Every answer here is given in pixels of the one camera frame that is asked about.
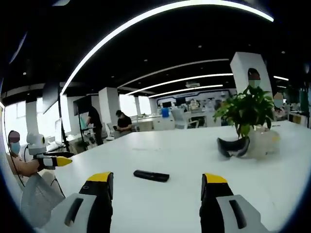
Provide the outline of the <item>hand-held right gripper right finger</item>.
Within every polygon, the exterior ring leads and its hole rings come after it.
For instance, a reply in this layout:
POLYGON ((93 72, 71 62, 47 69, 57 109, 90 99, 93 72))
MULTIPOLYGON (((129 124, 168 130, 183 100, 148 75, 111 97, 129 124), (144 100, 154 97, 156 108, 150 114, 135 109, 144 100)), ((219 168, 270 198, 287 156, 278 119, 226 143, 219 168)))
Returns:
POLYGON ((225 178, 202 174, 201 207, 203 233, 268 233, 259 211, 244 197, 233 194, 225 178))

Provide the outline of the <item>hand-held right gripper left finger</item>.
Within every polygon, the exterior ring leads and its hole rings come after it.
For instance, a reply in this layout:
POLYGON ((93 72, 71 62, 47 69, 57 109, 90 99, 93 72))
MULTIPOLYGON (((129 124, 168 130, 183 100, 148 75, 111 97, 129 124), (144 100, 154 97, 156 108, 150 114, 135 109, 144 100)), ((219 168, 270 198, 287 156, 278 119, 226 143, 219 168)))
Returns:
POLYGON ((45 233, 108 233, 113 215, 113 172, 89 177, 78 193, 61 201, 43 226, 45 233))

